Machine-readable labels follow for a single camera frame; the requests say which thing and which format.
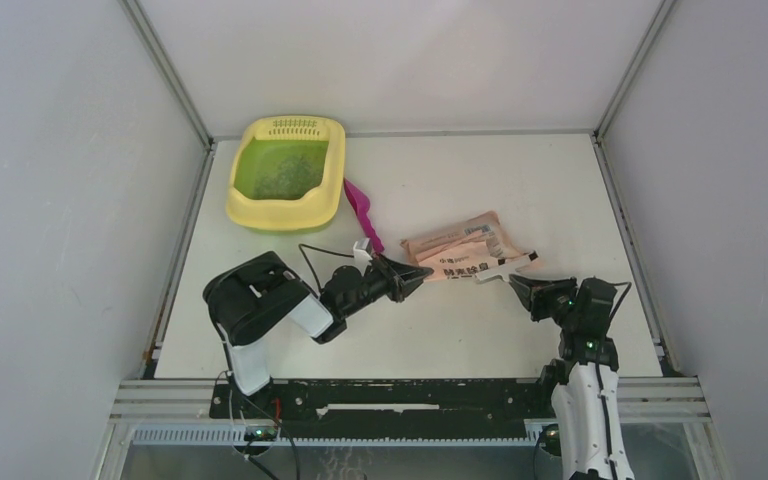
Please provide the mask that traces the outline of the aluminium frame rail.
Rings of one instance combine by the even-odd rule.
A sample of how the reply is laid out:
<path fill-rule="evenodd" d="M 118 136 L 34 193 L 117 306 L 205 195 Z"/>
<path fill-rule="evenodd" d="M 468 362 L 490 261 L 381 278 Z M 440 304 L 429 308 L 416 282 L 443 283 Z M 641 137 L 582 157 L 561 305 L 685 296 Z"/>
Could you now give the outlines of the aluminium frame rail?
<path fill-rule="evenodd" d="M 125 380 L 116 394 L 113 418 L 206 419 L 214 389 L 227 381 L 205 379 Z M 455 380 L 280 380 L 282 410 L 308 408 L 319 414 L 339 409 L 395 411 L 441 409 L 469 402 L 482 410 L 508 410 L 543 418 L 528 407 L 531 379 Z M 617 393 L 624 422 L 710 423 L 708 404 L 696 378 L 621 378 Z"/>

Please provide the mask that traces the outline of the peach cat litter bag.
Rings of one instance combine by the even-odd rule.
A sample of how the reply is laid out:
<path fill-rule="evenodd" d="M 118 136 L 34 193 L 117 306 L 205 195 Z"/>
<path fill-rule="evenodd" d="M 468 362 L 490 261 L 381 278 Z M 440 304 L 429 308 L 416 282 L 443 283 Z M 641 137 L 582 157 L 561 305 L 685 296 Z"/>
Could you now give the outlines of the peach cat litter bag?
<path fill-rule="evenodd" d="M 481 270 L 536 253 L 517 247 L 494 211 L 404 239 L 410 264 L 432 268 L 428 282 L 473 278 Z"/>

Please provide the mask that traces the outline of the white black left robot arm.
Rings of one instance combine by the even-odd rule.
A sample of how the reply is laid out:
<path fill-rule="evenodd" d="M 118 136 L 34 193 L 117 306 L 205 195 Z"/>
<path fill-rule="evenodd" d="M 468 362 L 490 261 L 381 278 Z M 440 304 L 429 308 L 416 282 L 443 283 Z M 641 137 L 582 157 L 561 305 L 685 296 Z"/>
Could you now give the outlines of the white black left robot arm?
<path fill-rule="evenodd" d="M 250 417 L 270 409 L 272 377 L 264 338 L 280 322 L 289 320 L 316 343 L 326 344 L 347 329 L 349 317 L 382 298 L 406 300 L 433 273 L 373 253 L 362 269 L 343 265 L 314 290 L 268 251 L 215 277 L 202 298 L 236 387 L 234 404 Z"/>

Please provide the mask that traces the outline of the yellow green litter box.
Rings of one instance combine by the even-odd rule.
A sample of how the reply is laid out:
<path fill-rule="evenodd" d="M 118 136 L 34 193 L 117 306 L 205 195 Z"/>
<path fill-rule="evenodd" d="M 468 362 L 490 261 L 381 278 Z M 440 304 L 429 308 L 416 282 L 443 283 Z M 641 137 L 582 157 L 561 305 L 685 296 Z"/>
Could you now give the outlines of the yellow green litter box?
<path fill-rule="evenodd" d="M 346 132 L 333 119 L 259 119 L 245 130 L 232 163 L 226 214 L 259 231 L 319 229 L 337 213 L 345 155 Z"/>

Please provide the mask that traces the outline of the magenta plastic scoop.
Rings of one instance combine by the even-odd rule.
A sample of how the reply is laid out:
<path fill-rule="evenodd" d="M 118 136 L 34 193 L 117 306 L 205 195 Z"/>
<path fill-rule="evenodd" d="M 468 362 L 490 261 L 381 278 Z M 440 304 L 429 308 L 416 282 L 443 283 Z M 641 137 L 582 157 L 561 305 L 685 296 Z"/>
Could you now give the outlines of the magenta plastic scoop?
<path fill-rule="evenodd" d="M 383 253 L 385 247 L 370 218 L 371 200 L 359 187 L 348 179 L 343 180 L 343 189 L 365 237 L 370 241 L 373 251 Z"/>

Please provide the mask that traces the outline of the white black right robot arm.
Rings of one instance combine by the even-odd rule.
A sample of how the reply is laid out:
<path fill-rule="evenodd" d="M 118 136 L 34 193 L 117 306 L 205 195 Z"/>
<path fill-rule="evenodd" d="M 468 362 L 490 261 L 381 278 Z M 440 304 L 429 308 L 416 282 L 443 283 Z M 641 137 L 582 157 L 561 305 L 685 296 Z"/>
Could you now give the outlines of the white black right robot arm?
<path fill-rule="evenodd" d="M 532 321 L 560 328 L 558 357 L 541 371 L 537 393 L 556 418 L 563 477 L 633 479 L 618 407 L 618 352 L 608 336 L 633 283 L 515 274 L 508 283 Z"/>

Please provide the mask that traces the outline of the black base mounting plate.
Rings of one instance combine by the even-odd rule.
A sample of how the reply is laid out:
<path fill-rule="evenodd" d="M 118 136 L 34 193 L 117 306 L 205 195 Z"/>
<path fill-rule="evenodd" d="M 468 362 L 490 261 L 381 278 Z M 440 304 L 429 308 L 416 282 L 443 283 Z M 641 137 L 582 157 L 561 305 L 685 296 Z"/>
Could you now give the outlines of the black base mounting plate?
<path fill-rule="evenodd" d="M 563 421 L 547 384 L 514 378 L 274 380 L 249 396 L 226 380 L 213 386 L 208 415 L 263 421 L 294 440 L 513 440 L 549 419 L 564 433 L 606 430 L 603 407 Z"/>

